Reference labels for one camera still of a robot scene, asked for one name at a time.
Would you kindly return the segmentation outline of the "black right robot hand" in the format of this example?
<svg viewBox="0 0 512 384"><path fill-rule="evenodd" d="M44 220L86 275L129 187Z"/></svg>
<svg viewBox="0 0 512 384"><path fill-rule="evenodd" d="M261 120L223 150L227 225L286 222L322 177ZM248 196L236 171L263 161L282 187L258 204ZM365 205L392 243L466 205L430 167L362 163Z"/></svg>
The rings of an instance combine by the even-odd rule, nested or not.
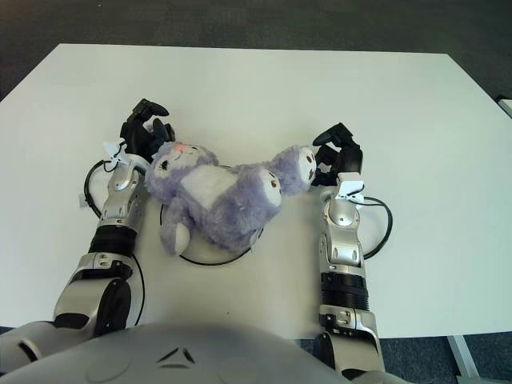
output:
<svg viewBox="0 0 512 384"><path fill-rule="evenodd" d="M318 148L312 186L336 186L340 173L361 173L363 152L341 122L322 132L312 145Z"/></svg>

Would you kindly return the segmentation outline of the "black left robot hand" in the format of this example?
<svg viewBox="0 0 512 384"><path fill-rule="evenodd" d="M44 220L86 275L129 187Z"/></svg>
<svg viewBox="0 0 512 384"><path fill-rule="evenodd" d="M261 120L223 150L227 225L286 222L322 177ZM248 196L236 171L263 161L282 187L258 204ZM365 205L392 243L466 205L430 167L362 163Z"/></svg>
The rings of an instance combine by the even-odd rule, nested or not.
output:
<svg viewBox="0 0 512 384"><path fill-rule="evenodd" d="M159 119L169 114L165 107L143 98L122 124L120 137L126 143L125 152L152 163L153 156L164 143L176 140L172 126Z"/></svg>

